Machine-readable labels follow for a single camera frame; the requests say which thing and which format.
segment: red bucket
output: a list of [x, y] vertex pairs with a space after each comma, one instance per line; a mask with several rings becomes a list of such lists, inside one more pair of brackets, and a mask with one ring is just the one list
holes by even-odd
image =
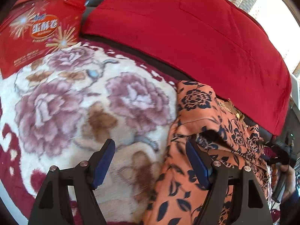
[[0, 26], [5, 79], [25, 65], [78, 42], [86, 0], [19, 0]]

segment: orange oval logo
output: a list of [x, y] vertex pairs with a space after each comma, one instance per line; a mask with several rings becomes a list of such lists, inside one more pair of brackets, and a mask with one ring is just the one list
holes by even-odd
[[31, 36], [35, 39], [45, 38], [58, 28], [58, 17], [55, 15], [37, 15], [37, 19], [31, 26]]

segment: red cushion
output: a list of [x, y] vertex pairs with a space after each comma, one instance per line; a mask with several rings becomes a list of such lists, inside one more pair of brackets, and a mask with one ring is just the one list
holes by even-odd
[[226, 0], [104, 0], [82, 32], [138, 49], [213, 87], [272, 134], [286, 116], [289, 71], [261, 26]]

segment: orange fabric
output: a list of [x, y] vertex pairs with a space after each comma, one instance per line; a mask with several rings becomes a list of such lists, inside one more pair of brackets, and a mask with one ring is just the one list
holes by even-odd
[[[270, 199], [270, 176], [264, 160], [259, 158], [263, 146], [258, 144], [258, 125], [245, 128], [233, 113], [217, 101], [214, 90], [197, 82], [178, 84], [178, 117], [170, 128], [165, 162], [143, 218], [145, 225], [192, 224], [207, 195], [202, 190], [185, 153], [188, 138], [212, 160], [227, 167], [247, 165], [254, 171], [266, 199]], [[208, 133], [217, 133], [213, 141]], [[219, 224], [225, 224], [230, 208], [232, 187], [228, 187]]]

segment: silver bolt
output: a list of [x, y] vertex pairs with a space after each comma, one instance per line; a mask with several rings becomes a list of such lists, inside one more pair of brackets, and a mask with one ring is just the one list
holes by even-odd
[[251, 171], [251, 167], [249, 167], [249, 166], [244, 166], [244, 169], [245, 169], [246, 172], [250, 172]]
[[49, 168], [49, 170], [50, 170], [51, 172], [54, 172], [56, 169], [57, 169], [57, 166], [55, 166], [55, 165], [53, 165], [53, 166], [51, 166], [51, 167]]
[[214, 161], [214, 166], [216, 166], [216, 167], [221, 166], [221, 162], [220, 161]]
[[82, 162], [80, 163], [80, 166], [86, 167], [88, 164], [89, 164], [88, 161], [82, 161]]

